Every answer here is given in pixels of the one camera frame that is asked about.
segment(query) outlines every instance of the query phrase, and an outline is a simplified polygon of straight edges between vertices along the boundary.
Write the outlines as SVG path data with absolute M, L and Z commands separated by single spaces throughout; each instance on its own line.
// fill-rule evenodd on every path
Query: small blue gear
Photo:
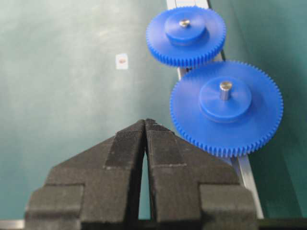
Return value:
M 221 82 L 231 82 L 230 98 L 220 98 Z M 212 62 L 186 74 L 170 97 L 170 114 L 180 135 L 219 157 L 242 156 L 275 134 L 283 99 L 275 82 L 240 62 Z
M 213 59 L 223 48 L 226 26 L 216 12 L 178 7 L 152 19 L 146 30 L 147 46 L 160 62 L 194 67 Z

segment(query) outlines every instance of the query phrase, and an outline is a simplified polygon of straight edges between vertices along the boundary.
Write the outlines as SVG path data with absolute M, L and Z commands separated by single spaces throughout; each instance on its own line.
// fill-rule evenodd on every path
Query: large blue gear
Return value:
M 233 84 L 228 100 L 219 97 L 222 81 Z M 240 62 L 212 62 L 175 85 L 170 114 L 188 142 L 215 156 L 242 156 L 273 137 L 283 116 L 283 99 L 261 70 Z
M 187 27 L 179 22 L 189 19 Z M 216 12 L 199 7 L 179 7 L 152 19 L 146 30 L 147 46 L 160 62 L 188 68 L 213 59 L 223 48 L 226 26 Z

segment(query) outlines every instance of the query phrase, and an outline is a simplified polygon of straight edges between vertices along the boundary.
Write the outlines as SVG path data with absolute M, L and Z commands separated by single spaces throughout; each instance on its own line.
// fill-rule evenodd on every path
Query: metal shaft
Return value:
M 232 83 L 230 81 L 223 81 L 220 84 L 220 98 L 222 100 L 228 100 L 230 98 L 230 92 Z
M 182 19 L 182 20 L 180 20 L 179 25 L 181 27 L 188 27 L 190 25 L 190 20 L 189 19 Z

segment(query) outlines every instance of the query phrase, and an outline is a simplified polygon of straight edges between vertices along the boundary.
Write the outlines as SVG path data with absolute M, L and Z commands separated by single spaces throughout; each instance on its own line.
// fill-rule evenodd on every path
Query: gear teeth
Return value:
M 201 143 L 196 141 L 195 139 L 193 139 L 192 137 L 190 137 L 184 130 L 183 128 L 180 126 L 180 123 L 176 120 L 176 117 L 174 115 L 174 111 L 172 110 L 172 103 L 173 103 L 173 98 L 174 98 L 174 93 L 176 91 L 176 88 L 178 87 L 179 81 L 175 84 L 172 92 L 171 92 L 171 96 L 170 96 L 170 114 L 171 114 L 171 119 L 173 121 L 173 124 L 176 128 L 176 130 L 179 132 L 179 134 L 188 142 L 196 145 L 197 147 L 199 147 L 200 149 L 209 152 L 210 154 L 214 155 L 214 156 L 220 156 L 220 157 L 237 157 L 237 156 L 244 156 L 250 153 L 253 153 L 257 150 L 259 150 L 260 148 L 262 148 L 270 139 L 272 139 L 272 137 L 275 135 L 279 124 L 282 120 L 283 117 L 283 97 L 282 94 L 277 86 L 277 84 L 274 82 L 274 80 L 269 77 L 265 72 L 263 72 L 262 70 L 260 70 L 259 68 L 244 63 L 244 62 L 240 62 L 240 61 L 231 61 L 234 63 L 238 63 L 238 64 L 243 64 L 249 67 L 252 67 L 254 69 L 256 69 L 257 71 L 261 72 L 267 79 L 270 80 L 270 82 L 272 82 L 272 84 L 274 86 L 276 86 L 278 95 L 279 95 L 279 99 L 280 99 L 280 115 L 276 121 L 276 123 L 273 125 L 272 129 L 263 137 L 261 137 L 259 140 L 256 140 L 253 143 L 249 143 L 246 144 L 244 146 L 241 147 L 236 147 L 236 148 L 228 148 L 228 147 L 223 147 L 223 148 L 217 148 L 215 146 L 210 146 L 206 143 Z M 185 78 L 191 78 L 191 75 L 186 75 Z

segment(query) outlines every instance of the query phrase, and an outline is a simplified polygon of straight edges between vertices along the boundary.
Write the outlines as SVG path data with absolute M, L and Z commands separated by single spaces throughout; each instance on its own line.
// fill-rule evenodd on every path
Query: blue gear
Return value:
M 226 101 L 219 98 L 223 81 L 233 84 Z M 188 142 L 215 156 L 242 156 L 273 137 L 283 116 L 283 99 L 261 70 L 239 62 L 212 62 L 175 85 L 170 114 Z
M 180 20 L 189 19 L 187 27 Z M 223 48 L 226 26 L 216 12 L 199 7 L 179 7 L 152 19 L 146 30 L 147 46 L 160 62 L 194 67 L 213 59 Z

